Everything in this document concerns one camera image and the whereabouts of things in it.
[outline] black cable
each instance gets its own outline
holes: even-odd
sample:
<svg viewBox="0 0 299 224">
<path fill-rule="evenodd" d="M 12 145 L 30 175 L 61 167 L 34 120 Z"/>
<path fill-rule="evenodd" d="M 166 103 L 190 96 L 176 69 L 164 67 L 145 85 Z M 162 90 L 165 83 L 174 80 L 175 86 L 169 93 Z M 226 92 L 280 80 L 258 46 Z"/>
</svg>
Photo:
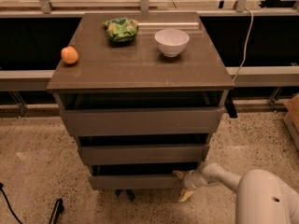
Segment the black cable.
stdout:
<svg viewBox="0 0 299 224">
<path fill-rule="evenodd" d="M 2 189 L 3 186 L 4 186 L 4 185 L 3 185 L 2 183 L 0 183 L 0 190 L 1 190 L 1 192 L 2 192 L 2 194 L 3 194 L 3 196 L 4 196 L 4 198 L 5 198 L 6 201 L 7 201 L 7 206 L 8 206 L 8 208 L 9 208 L 9 211 L 10 211 L 11 214 L 16 218 L 16 220 L 21 224 L 21 221 L 18 219 L 18 217 L 15 215 L 15 213 L 13 212 L 13 210 L 12 210 L 12 208 L 11 208 L 11 205 L 10 205 L 10 203 L 9 203 L 9 201 L 8 201 L 7 195 L 5 194 L 5 192 L 4 192 L 3 189 Z"/>
</svg>

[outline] orange object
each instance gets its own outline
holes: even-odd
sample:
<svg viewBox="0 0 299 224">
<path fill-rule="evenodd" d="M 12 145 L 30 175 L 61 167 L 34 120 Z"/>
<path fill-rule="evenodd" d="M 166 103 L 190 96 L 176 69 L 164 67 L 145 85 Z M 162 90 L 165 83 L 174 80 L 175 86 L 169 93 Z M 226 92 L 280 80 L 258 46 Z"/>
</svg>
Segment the orange object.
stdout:
<svg viewBox="0 0 299 224">
<path fill-rule="evenodd" d="M 65 63 L 72 64 L 78 61 L 78 53 L 73 47 L 63 48 L 61 55 Z"/>
</svg>

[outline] cabinet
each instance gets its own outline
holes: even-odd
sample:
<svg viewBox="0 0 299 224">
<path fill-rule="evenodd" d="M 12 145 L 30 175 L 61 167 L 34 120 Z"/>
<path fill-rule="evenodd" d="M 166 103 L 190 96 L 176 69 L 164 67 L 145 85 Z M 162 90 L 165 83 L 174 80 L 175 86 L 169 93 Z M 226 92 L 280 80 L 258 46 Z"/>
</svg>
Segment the cabinet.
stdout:
<svg viewBox="0 0 299 224">
<path fill-rule="evenodd" d="M 128 44 L 113 44 L 102 22 L 139 21 Z M 166 58 L 154 35 L 187 32 L 190 42 Z M 70 41 L 79 55 L 60 61 L 50 80 L 64 125 L 91 171 L 94 189 L 179 187 L 174 170 L 206 158 L 228 90 L 234 87 L 196 13 L 85 14 Z"/>
</svg>

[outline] floor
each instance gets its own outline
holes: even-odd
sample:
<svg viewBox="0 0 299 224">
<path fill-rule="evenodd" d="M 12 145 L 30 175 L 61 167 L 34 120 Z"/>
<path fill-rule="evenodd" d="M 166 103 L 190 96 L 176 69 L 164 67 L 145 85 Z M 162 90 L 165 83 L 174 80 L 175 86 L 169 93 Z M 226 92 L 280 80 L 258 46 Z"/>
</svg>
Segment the floor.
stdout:
<svg viewBox="0 0 299 224">
<path fill-rule="evenodd" d="M 284 109 L 245 104 L 236 105 L 238 119 L 223 115 L 208 158 L 238 175 L 265 169 L 299 191 L 299 155 Z M 235 194 L 223 186 L 201 188 L 186 203 L 178 203 L 180 189 L 135 190 L 132 203 L 124 193 L 92 190 L 56 107 L 29 109 L 21 119 L 16 114 L 0 107 L 0 182 L 22 223 L 48 223 L 58 198 L 64 200 L 59 224 L 235 223 Z M 2 195 L 0 223 L 17 223 Z"/>
</svg>

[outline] drawer front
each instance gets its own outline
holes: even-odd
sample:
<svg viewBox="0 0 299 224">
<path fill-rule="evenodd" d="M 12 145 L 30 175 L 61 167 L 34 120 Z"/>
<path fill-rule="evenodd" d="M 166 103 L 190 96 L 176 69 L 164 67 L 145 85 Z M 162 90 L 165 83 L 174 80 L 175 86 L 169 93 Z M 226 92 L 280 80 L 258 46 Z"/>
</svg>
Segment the drawer front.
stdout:
<svg viewBox="0 0 299 224">
<path fill-rule="evenodd" d="M 180 188 L 182 182 L 175 175 L 107 175 L 92 176 L 93 189 L 167 189 Z"/>
<path fill-rule="evenodd" d="M 224 108 L 145 110 L 62 110 L 74 136 L 214 133 Z"/>
<path fill-rule="evenodd" d="M 197 162 L 204 160 L 209 145 L 150 145 L 80 147 L 79 156 L 86 165 Z"/>
</svg>

